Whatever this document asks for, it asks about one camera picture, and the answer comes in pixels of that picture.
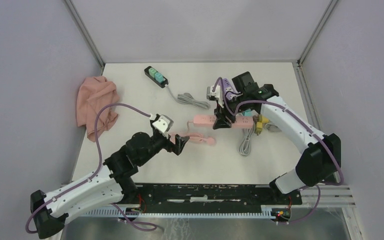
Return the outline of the teal usb charger plug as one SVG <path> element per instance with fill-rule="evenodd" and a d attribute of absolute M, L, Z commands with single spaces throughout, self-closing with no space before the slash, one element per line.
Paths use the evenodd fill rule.
<path fill-rule="evenodd" d="M 252 112 L 252 110 L 248 109 L 248 110 L 246 110 L 246 111 L 243 111 L 243 112 L 242 112 L 242 115 L 243 115 L 244 117 L 252 117 L 252 116 L 253 116 L 253 112 Z"/>

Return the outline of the purple power strip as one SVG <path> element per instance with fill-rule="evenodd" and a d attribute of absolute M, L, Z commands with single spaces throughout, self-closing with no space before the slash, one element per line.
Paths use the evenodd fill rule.
<path fill-rule="evenodd" d="M 227 78 L 222 79 L 223 88 L 225 91 L 225 98 L 227 100 L 232 100 L 233 98 L 236 98 L 241 95 L 241 93 L 237 92 L 234 86 L 230 83 L 230 81 Z"/>

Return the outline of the teal charger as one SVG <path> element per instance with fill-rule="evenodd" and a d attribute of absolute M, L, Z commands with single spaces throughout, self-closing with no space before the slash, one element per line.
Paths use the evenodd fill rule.
<path fill-rule="evenodd" d="M 150 67 L 148 69 L 148 74 L 152 77 L 152 78 L 155 78 L 155 75 L 158 73 L 157 70 L 155 70 L 153 67 Z"/>

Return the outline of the pink power strip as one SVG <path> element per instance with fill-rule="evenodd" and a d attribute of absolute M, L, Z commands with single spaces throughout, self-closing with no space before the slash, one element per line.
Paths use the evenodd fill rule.
<path fill-rule="evenodd" d="M 216 122 L 214 115 L 195 115 L 192 124 L 194 127 L 212 128 Z M 254 120 L 251 116 L 237 116 L 236 122 L 231 124 L 231 128 L 237 129 L 251 129 L 254 125 Z"/>

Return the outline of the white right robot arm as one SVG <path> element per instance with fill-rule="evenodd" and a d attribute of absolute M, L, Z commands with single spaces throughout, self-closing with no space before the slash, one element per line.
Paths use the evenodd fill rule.
<path fill-rule="evenodd" d="M 319 183 L 329 184 L 327 178 L 338 173 L 339 181 L 344 182 L 341 170 L 341 140 L 332 133 L 327 135 L 299 117 L 280 97 L 272 84 L 259 86 L 250 72 L 244 72 L 232 79 L 234 93 L 227 98 L 225 84 L 228 80 L 219 77 L 206 90 L 207 99 L 216 102 L 213 129 L 232 128 L 239 113 L 254 110 L 274 123 L 297 147 L 301 154 L 295 168 L 275 178 L 269 183 L 269 199 L 282 204 L 289 193 Z"/>

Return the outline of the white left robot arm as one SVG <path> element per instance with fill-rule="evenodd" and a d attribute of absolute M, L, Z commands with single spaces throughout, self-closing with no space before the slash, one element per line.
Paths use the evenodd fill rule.
<path fill-rule="evenodd" d="M 34 232 L 40 239 L 46 239 L 90 210 L 118 202 L 134 202 L 138 189 L 132 175 L 161 150 L 180 155 L 189 139 L 176 134 L 171 140 L 169 135 L 158 131 L 152 136 L 137 132 L 90 175 L 53 191 L 35 191 L 30 195 Z"/>

